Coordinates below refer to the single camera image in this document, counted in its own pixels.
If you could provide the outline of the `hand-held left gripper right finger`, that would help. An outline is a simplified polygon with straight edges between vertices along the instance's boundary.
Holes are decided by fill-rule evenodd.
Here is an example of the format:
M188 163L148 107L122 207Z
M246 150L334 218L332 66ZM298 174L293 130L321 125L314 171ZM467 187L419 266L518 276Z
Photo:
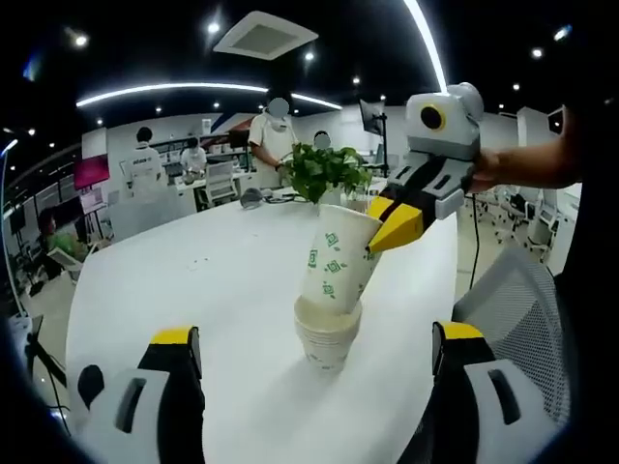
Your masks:
M436 463L529 463L568 423L561 370L497 358L461 322L432 325L431 451Z

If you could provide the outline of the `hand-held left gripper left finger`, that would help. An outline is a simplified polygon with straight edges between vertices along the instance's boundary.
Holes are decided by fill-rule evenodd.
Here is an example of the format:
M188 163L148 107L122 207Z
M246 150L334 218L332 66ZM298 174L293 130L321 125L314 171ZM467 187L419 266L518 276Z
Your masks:
M203 463L205 398L196 326L156 333L130 371L114 425L157 463Z

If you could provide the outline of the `person's right hand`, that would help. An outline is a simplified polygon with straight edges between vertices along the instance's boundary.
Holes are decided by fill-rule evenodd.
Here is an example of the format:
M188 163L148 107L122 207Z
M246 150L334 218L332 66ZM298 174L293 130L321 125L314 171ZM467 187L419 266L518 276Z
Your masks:
M481 150L474 160L474 172L468 192L476 194L504 184L509 179L505 172L505 160L508 159L508 153Z

